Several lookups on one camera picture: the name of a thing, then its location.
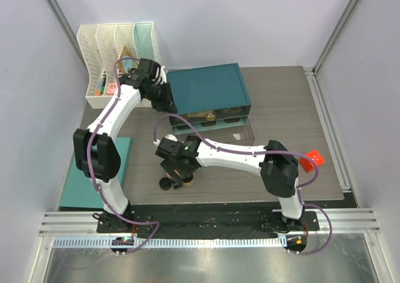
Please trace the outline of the gold round compact jar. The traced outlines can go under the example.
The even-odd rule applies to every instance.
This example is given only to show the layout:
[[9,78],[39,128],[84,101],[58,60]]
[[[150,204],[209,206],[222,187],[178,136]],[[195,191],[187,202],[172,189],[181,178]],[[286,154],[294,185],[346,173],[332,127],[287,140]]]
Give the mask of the gold round compact jar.
[[185,177],[182,179],[182,186],[189,187],[193,184],[194,176],[190,175],[189,177]]

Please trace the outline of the black round lid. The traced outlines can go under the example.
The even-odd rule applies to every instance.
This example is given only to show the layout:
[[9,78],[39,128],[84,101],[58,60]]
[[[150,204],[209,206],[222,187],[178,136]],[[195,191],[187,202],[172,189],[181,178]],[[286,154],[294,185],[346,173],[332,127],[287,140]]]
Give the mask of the black round lid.
[[159,180],[159,186],[163,191],[168,191],[172,187],[170,178],[163,177]]

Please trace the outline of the clear acrylic drawer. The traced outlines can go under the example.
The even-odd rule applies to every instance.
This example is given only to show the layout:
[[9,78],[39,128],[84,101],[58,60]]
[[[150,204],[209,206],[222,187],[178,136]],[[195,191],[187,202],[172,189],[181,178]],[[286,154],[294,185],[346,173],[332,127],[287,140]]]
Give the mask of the clear acrylic drawer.
[[204,138],[227,144],[252,146],[255,140],[247,116],[191,124]]
[[179,114],[191,124],[199,122],[217,121],[221,119],[229,119],[235,117],[247,116],[251,110],[251,105],[228,107],[223,109],[212,109],[202,112],[192,112]]

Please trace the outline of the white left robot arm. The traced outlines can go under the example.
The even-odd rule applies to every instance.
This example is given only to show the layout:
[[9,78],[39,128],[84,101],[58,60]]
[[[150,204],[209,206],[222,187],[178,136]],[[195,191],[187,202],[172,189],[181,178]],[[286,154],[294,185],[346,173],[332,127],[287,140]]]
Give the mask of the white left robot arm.
[[160,112],[176,112],[165,67],[156,61],[140,58],[137,66],[123,70],[124,61],[114,64],[116,90],[100,115],[86,129],[73,134],[76,167],[90,180],[101,196],[104,210],[113,214],[111,224],[119,232],[127,232],[133,217],[127,213],[129,201],[123,193],[118,173],[121,157],[115,141],[133,109],[143,100]]

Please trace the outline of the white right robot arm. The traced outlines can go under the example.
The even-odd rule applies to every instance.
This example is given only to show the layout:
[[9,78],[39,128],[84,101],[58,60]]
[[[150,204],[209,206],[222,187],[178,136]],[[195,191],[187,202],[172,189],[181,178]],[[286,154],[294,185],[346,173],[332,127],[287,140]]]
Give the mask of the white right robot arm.
[[298,197],[298,161],[278,141],[266,146],[225,144],[198,136],[179,141],[169,134],[153,142],[161,167],[177,189],[188,184],[201,167],[225,167],[255,174],[268,193],[279,200],[282,222],[290,230],[304,224],[304,208]]

